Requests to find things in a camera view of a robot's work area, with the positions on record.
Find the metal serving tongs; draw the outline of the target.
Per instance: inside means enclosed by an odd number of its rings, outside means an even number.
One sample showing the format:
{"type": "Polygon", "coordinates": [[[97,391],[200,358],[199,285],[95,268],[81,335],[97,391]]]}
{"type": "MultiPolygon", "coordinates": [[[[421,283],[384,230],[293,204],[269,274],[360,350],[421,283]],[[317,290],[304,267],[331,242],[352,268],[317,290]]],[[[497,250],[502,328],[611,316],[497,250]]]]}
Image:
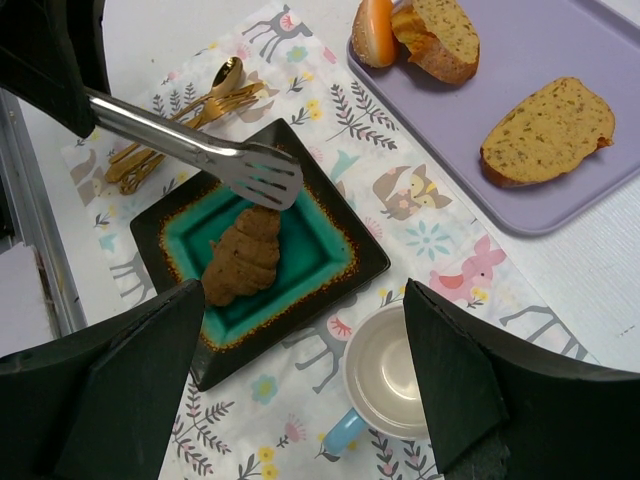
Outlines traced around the metal serving tongs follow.
{"type": "Polygon", "coordinates": [[[269,145],[210,136],[88,88],[96,125],[218,178],[236,195],[283,211],[304,186],[301,166],[269,145]]]}

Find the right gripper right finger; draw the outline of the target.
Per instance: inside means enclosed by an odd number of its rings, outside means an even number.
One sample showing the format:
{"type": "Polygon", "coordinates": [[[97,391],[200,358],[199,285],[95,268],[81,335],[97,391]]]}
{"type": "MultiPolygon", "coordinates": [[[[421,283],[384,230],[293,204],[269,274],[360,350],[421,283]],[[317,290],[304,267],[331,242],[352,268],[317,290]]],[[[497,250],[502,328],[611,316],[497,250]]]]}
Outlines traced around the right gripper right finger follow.
{"type": "Polygon", "coordinates": [[[635,479],[639,376],[566,357],[409,280],[405,324],[448,479],[635,479]]]}

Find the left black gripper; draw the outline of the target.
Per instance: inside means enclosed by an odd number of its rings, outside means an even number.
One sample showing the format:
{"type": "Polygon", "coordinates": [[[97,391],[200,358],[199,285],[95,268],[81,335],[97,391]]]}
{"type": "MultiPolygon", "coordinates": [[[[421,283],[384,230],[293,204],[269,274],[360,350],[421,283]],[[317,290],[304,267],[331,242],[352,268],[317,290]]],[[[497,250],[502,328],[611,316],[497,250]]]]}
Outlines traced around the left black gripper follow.
{"type": "Polygon", "coordinates": [[[96,123],[85,89],[109,93],[104,0],[1,3],[1,87],[79,137],[96,123]]]}

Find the brown chocolate croissant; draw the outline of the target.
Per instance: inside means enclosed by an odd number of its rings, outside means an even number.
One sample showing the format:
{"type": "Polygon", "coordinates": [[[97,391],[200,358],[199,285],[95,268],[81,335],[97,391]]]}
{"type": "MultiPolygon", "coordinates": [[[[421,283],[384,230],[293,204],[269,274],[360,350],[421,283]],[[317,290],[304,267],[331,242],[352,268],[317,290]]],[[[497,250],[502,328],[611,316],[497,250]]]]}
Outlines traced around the brown chocolate croissant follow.
{"type": "Polygon", "coordinates": [[[254,205],[244,209],[217,241],[210,242],[213,258],[201,276],[207,305],[224,307],[274,283],[280,229],[279,211],[254,205]]]}

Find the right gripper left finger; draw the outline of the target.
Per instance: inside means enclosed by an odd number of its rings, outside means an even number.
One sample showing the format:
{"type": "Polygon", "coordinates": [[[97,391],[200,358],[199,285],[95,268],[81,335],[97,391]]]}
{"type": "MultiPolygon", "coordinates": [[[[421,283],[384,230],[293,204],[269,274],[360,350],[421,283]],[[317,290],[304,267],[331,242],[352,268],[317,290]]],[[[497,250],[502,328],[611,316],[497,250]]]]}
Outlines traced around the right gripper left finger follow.
{"type": "Polygon", "coordinates": [[[4,479],[155,479],[204,315],[200,281],[1,359],[4,479]]]}

